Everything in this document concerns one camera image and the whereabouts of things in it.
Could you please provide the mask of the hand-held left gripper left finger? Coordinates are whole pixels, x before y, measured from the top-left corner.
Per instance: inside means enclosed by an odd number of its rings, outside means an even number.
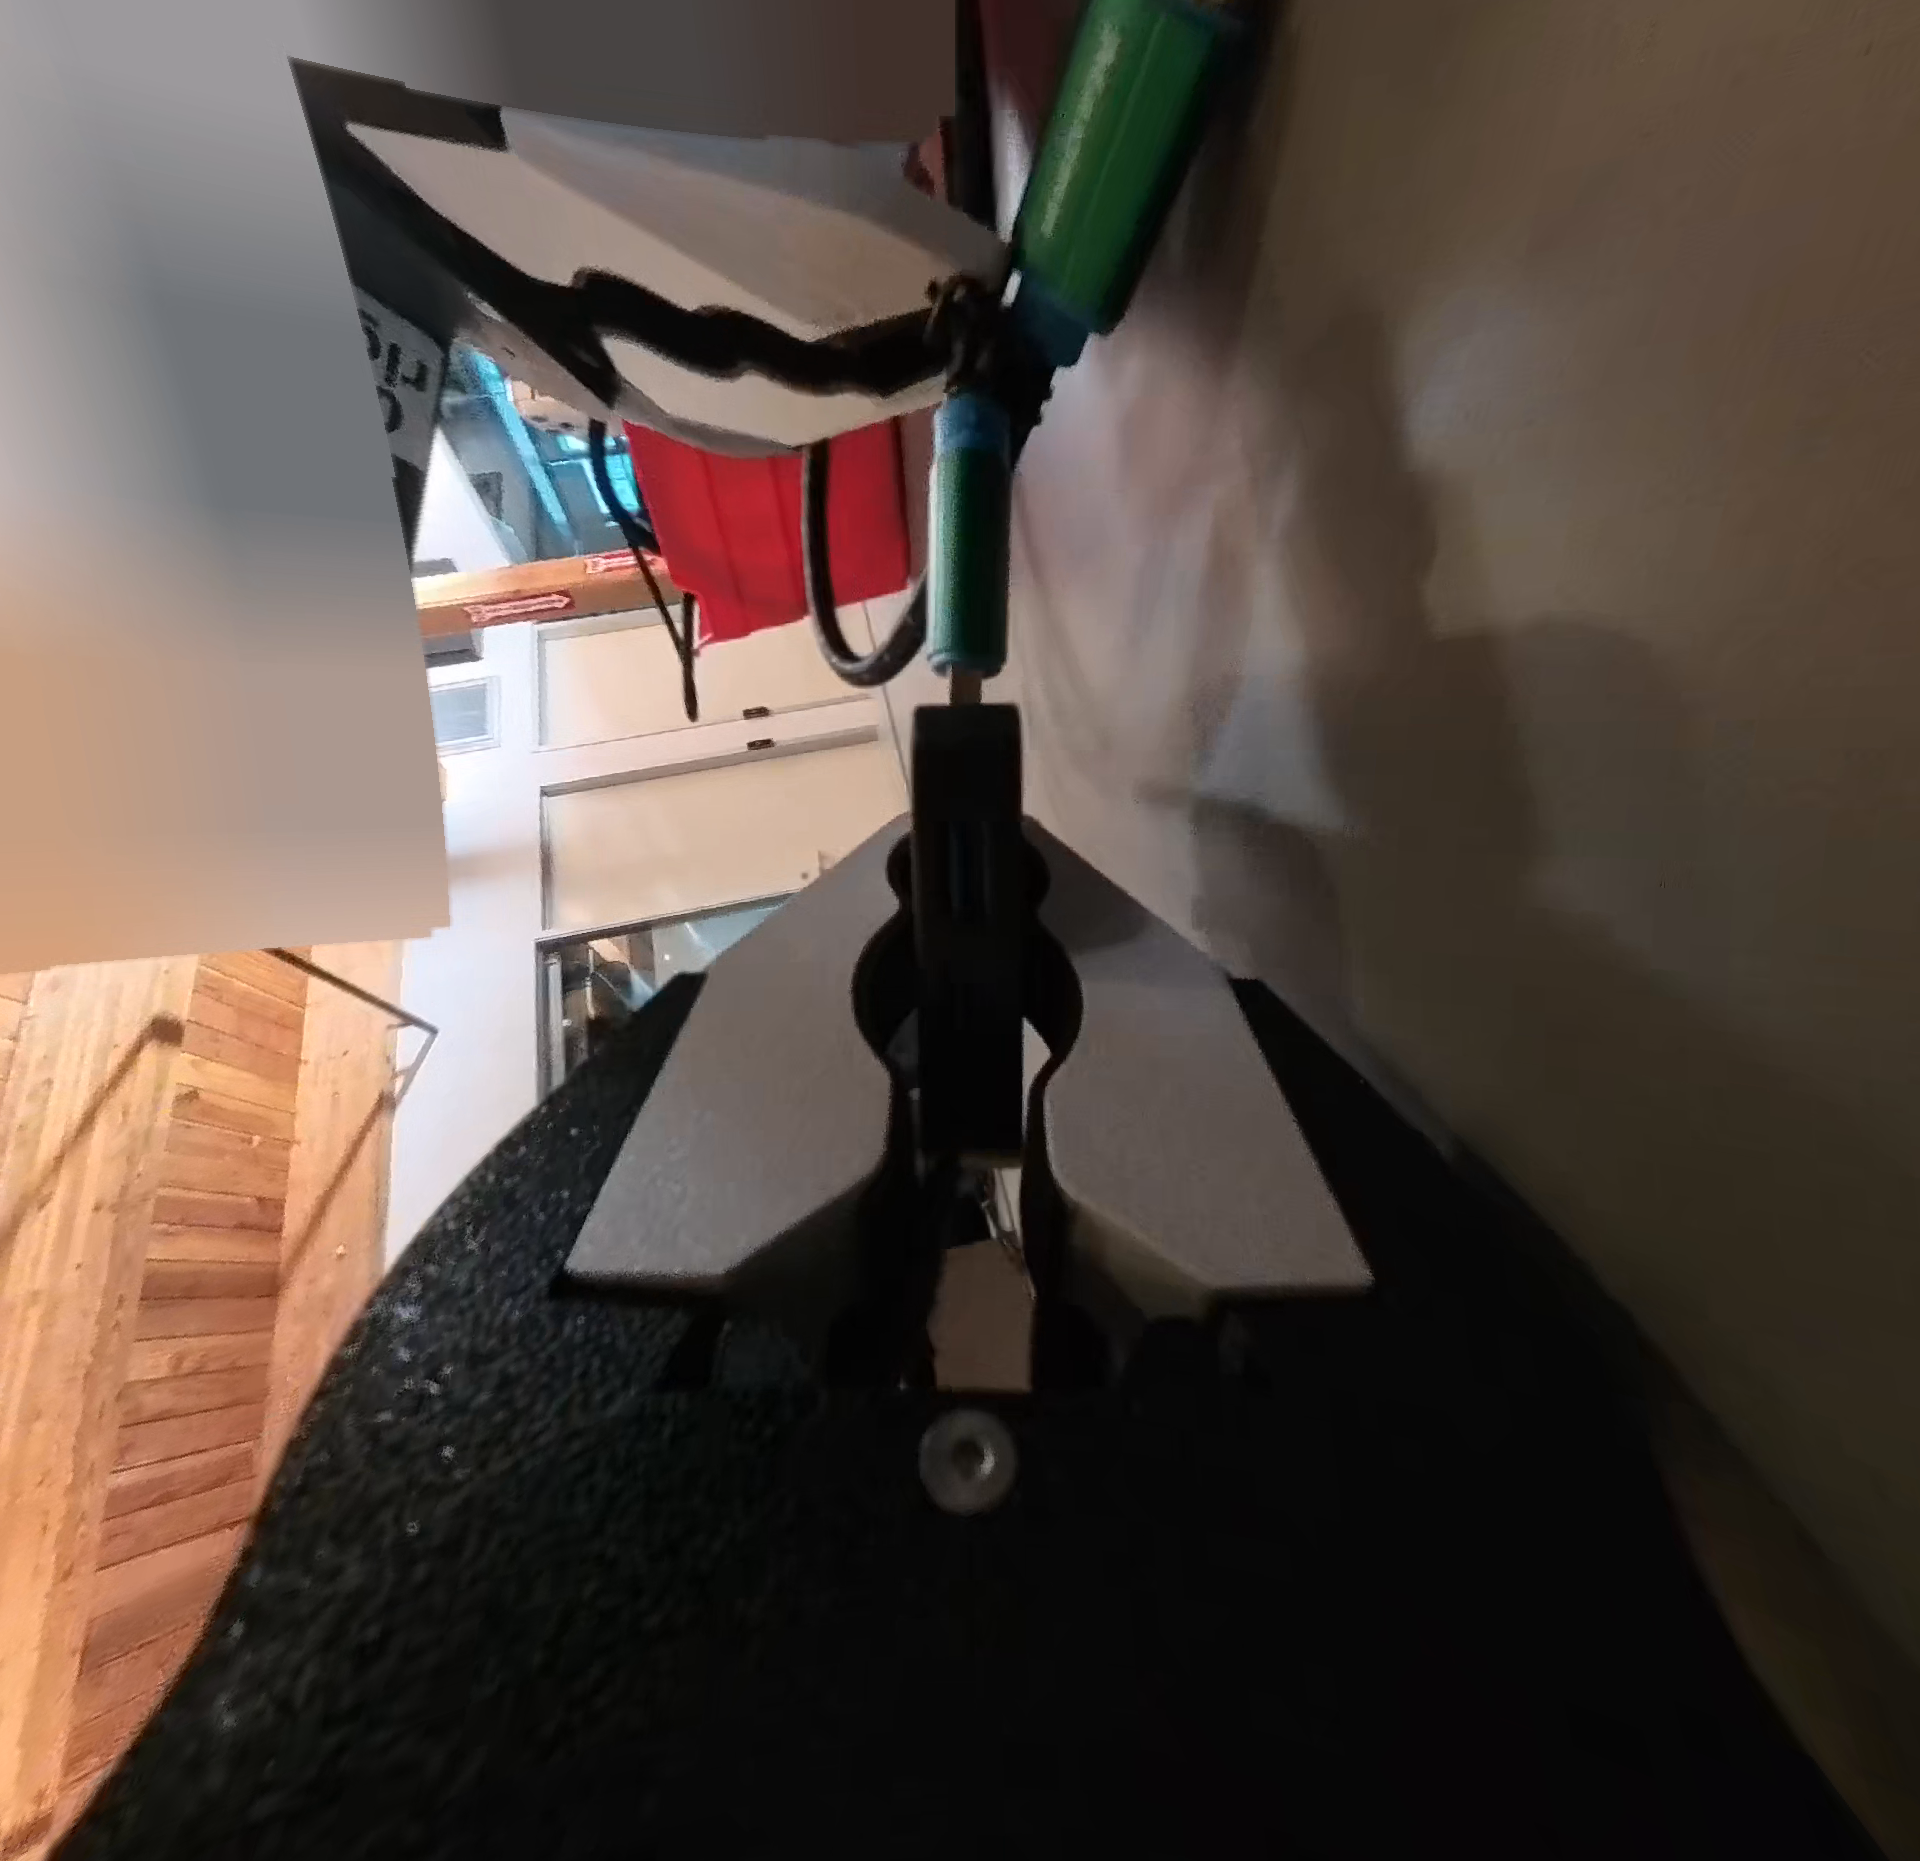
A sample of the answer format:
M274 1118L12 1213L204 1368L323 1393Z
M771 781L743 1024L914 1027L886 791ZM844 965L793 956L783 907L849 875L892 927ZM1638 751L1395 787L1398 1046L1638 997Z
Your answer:
M851 1290L892 1080L859 956L897 914L886 821L697 977L564 1271L583 1290Z

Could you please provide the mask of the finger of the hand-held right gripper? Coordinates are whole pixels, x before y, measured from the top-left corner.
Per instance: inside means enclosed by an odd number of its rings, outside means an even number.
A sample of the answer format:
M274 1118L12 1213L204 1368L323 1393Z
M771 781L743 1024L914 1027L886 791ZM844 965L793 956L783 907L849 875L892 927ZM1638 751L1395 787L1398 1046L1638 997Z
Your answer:
M928 310L800 333L751 312L670 300L471 304L471 345L540 433L634 425L732 457L764 457L934 404L950 363Z
M924 308L955 273L1002 286L995 232L907 177L904 144L715 136L509 109L504 146L353 124L435 214L546 282L595 270L678 308L824 338Z

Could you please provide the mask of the black silver HDMI switch box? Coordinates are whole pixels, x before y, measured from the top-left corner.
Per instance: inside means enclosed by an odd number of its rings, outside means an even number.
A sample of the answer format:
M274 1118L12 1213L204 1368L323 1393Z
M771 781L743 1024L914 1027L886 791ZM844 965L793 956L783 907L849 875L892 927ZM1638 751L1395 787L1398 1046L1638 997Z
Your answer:
M924 1153L1022 1153L1028 878L1012 705L919 705L908 734L908 915Z

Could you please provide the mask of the wooden post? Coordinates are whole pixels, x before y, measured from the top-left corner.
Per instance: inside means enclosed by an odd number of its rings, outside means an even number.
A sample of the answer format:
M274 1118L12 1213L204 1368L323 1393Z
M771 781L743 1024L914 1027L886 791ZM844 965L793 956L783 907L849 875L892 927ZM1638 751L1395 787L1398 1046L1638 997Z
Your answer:
M440 642L494 626L629 615L675 603L678 590L661 561L613 551L416 577L413 596L421 639Z

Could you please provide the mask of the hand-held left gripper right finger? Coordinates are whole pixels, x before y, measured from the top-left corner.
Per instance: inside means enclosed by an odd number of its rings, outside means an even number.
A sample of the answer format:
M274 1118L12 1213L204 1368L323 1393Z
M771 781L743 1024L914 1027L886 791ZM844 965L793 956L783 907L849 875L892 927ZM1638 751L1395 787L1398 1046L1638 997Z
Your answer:
M1373 1271L1230 975L1059 835L1040 863L1022 1223L1089 1315L1357 1297Z

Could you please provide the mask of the white door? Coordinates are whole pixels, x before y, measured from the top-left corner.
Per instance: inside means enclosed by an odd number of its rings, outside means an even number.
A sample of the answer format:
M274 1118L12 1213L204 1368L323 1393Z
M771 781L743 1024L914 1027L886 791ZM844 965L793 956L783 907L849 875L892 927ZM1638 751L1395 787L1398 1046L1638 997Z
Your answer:
M541 922L571 932L792 894L904 807L878 746L548 791Z
M541 627L538 714L543 747L587 747L675 734L690 725L771 722L857 699L823 658L804 624L697 646L688 714L682 673L663 624L609 616Z

